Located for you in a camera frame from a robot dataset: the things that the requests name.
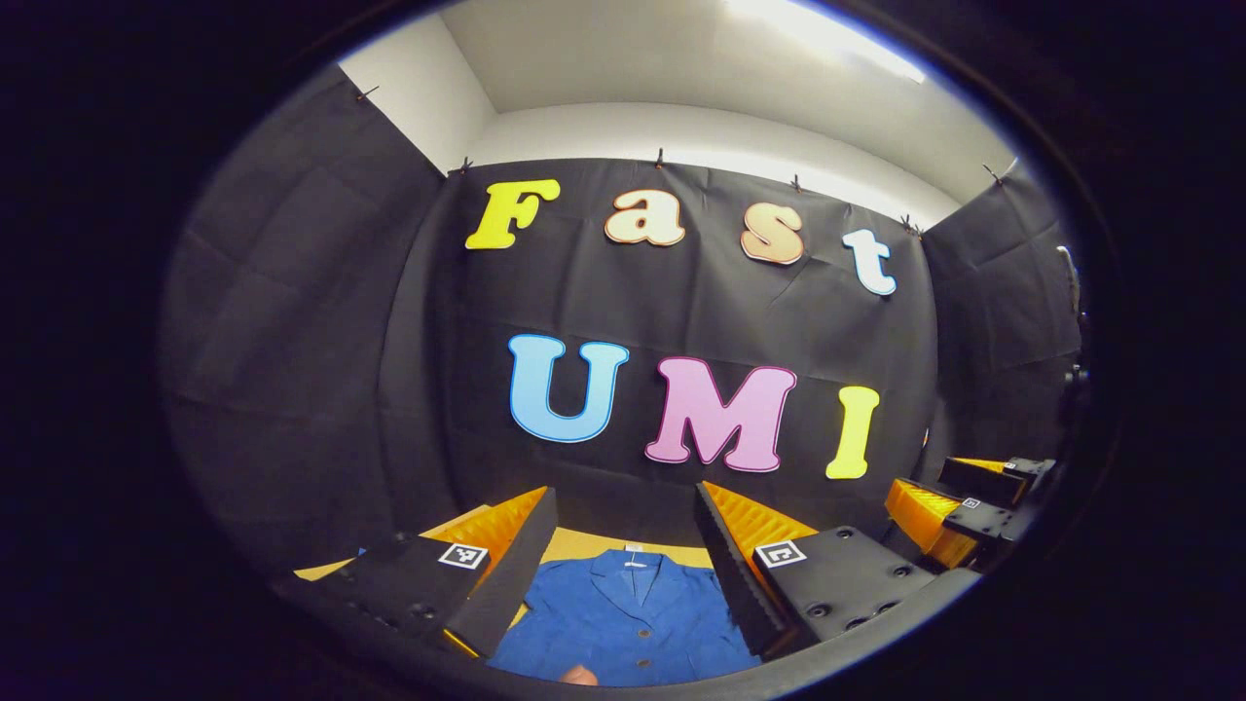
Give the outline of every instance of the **light blue letter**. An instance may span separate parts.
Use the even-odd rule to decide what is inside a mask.
[[[875,240],[872,230],[860,228],[852,233],[845,233],[844,244],[852,249],[857,279],[866,289],[883,295],[896,290],[896,278],[882,274],[882,258],[891,256],[891,248],[887,248],[886,243]]]
[[[531,332],[516,335],[507,345],[515,355],[511,375],[515,423],[537,438],[558,443],[588,441],[606,430],[614,405],[614,379],[627,362],[627,347],[601,341],[579,346],[579,357],[588,361],[584,411],[578,417],[562,417],[549,411],[549,382],[553,362],[567,352],[567,346],[557,337]]]

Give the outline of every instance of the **white ceiling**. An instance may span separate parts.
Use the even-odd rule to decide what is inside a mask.
[[[728,0],[467,0],[442,11],[498,112],[667,102],[741,112],[847,142],[958,202],[1012,151],[938,85],[812,50]]]

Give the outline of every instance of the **white wall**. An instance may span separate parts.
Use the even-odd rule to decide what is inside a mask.
[[[497,112],[441,15],[410,22],[338,62],[386,117],[441,171],[462,164],[467,147]]]
[[[540,158],[665,159],[790,182],[930,228],[959,204],[882,158],[801,128],[736,112],[643,102],[498,115],[471,146],[476,164]]]
[[[368,98],[441,171],[541,158],[654,158],[789,182],[930,228],[952,197],[882,158],[801,128],[720,110],[643,102],[498,115],[440,15],[339,61]]]

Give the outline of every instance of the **wrinkled fabric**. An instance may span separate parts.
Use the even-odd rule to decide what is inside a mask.
[[[525,601],[530,611],[490,666],[557,680],[583,665],[602,686],[652,686],[760,664],[731,623],[714,570],[665,555],[608,550],[546,563]]]

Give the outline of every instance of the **ceiling light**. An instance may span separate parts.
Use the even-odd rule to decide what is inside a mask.
[[[790,0],[725,0],[731,12],[765,20],[775,29],[816,49],[849,51],[913,82],[926,73],[868,36],[832,20],[825,11]]]

